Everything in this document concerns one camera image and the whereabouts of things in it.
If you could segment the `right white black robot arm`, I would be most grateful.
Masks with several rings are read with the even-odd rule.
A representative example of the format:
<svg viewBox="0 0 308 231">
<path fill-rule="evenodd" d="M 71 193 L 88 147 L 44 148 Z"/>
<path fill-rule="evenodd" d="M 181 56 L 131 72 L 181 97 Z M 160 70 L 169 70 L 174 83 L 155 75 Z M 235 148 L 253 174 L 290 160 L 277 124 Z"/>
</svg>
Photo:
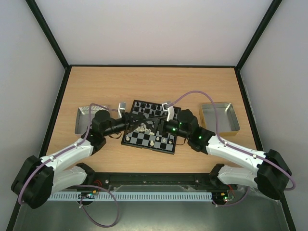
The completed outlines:
<svg viewBox="0 0 308 231">
<path fill-rule="evenodd" d="M 167 116 L 155 119 L 154 129 L 161 135 L 170 133 L 185 138 L 196 152 L 218 156 L 239 165 L 238 168 L 216 165 L 210 176 L 210 184 L 214 188 L 219 189 L 225 184 L 244 185 L 257 188 L 274 200 L 281 199 L 287 190 L 292 173 L 278 151 L 257 151 L 223 139 L 201 127 L 188 109 L 180 111 L 175 120 Z"/>
</svg>

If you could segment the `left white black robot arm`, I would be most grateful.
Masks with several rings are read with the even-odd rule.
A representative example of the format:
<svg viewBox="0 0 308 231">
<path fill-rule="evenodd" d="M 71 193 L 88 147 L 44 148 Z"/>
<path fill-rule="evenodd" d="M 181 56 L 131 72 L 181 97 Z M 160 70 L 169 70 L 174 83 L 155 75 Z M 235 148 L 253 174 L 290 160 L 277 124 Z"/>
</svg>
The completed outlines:
<svg viewBox="0 0 308 231">
<path fill-rule="evenodd" d="M 28 157 L 11 185 L 11 190 L 18 196 L 18 203 L 35 209 L 53 193 L 84 182 L 90 183 L 94 174 L 92 168 L 83 163 L 69 167 L 101 150 L 107 136 L 132 131 L 147 120 L 143 115 L 125 112 L 124 108 L 119 109 L 118 116 L 114 119 L 109 111 L 99 110 L 89 118 L 85 133 L 73 144 L 41 158 Z"/>
</svg>

